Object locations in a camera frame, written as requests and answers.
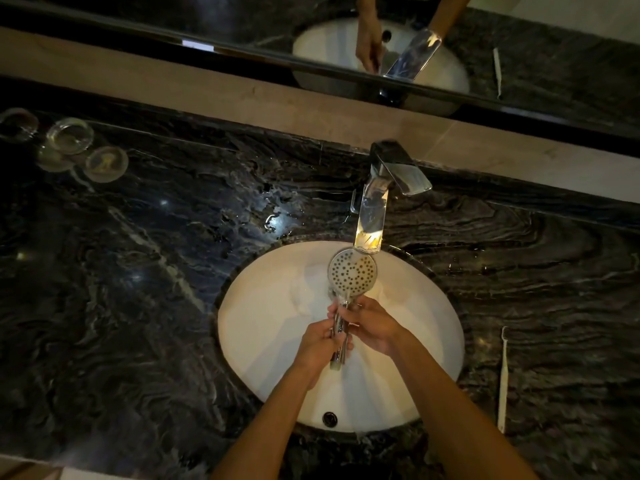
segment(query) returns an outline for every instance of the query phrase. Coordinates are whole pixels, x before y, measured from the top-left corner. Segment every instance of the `countertop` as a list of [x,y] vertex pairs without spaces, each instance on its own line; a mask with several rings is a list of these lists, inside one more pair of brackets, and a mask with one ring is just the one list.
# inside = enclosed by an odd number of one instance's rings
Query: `countertop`
[[[366,154],[33,83],[3,107],[91,121],[128,151],[96,184],[2,149],[0,452],[141,478],[204,479],[260,402],[226,363],[216,312],[248,263],[350,240]],[[544,479],[640,472],[639,206],[424,167],[392,194],[385,243],[427,266],[466,341],[460,387],[495,417],[509,327],[506,435]],[[279,214],[282,227],[266,224]],[[283,478],[438,478],[415,422],[366,435],[296,427]]]
[[[355,16],[355,0],[44,1],[287,54],[304,29]],[[378,0],[379,15],[419,29],[435,1]],[[505,105],[630,135],[640,127],[640,45],[472,8],[445,44],[467,69],[471,94],[496,97],[497,47]]]

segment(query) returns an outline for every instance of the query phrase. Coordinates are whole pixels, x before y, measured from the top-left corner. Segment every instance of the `white oval sink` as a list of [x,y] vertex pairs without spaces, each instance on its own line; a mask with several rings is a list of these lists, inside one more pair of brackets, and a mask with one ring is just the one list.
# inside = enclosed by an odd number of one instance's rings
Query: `white oval sink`
[[[391,33],[391,39],[385,45],[388,52],[400,55],[413,39],[416,31],[399,23],[381,20],[382,30]],[[362,63],[356,57],[356,39],[358,37],[358,20],[344,18],[321,23],[303,32],[293,44],[293,55],[316,62],[328,63],[348,69],[364,72]],[[383,62],[387,68],[392,64]],[[357,97],[358,87],[355,83],[334,80],[315,74],[294,72],[300,86],[311,91],[332,94],[348,98]],[[469,92],[467,71],[460,60],[447,47],[440,47],[432,56],[426,67],[414,81],[421,86],[447,89],[457,93]],[[404,107],[412,111],[429,112],[447,116],[455,111],[457,105],[410,95]]]
[[[265,401],[291,365],[307,325],[326,317],[327,265],[347,242],[300,242],[256,259],[231,284],[218,313],[222,352],[231,368]],[[374,256],[378,281],[368,296],[411,330],[454,380],[464,357],[464,335],[446,295],[413,266],[386,252]],[[298,421],[333,431],[393,428],[418,418],[393,362],[354,337],[340,371],[326,367],[309,391]]]

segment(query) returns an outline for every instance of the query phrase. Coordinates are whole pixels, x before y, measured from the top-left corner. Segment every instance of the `white toothbrush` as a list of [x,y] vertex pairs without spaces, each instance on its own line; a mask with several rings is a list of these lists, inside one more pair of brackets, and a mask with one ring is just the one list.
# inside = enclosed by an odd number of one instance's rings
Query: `white toothbrush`
[[498,398],[498,429],[504,434],[504,421],[507,416],[507,391],[509,389],[509,365],[507,364],[507,339],[504,331],[508,327],[503,326],[500,337],[502,338],[502,369],[500,370],[500,396]]

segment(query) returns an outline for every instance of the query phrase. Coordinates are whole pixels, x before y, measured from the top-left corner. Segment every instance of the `chrome faucet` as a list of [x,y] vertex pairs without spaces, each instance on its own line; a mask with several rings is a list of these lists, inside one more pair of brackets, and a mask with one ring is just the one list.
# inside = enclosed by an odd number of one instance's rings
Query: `chrome faucet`
[[420,30],[384,76],[406,81],[415,80],[441,45],[442,37],[437,33],[429,29]]
[[372,159],[371,176],[362,193],[353,247],[363,253],[374,254],[380,252],[382,245],[389,185],[395,182],[400,192],[407,196],[427,192],[432,185],[394,139],[375,142],[369,154]]

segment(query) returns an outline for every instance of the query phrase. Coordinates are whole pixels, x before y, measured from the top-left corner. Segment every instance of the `person's right arm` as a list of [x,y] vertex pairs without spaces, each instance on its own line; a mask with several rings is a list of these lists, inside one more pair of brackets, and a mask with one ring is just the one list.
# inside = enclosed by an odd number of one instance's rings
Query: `person's right arm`
[[[349,332],[389,355],[420,412],[448,478],[535,480],[538,476],[489,418],[458,388],[428,350],[380,304],[361,296],[361,308],[338,308]],[[329,307],[329,315],[337,309]]]

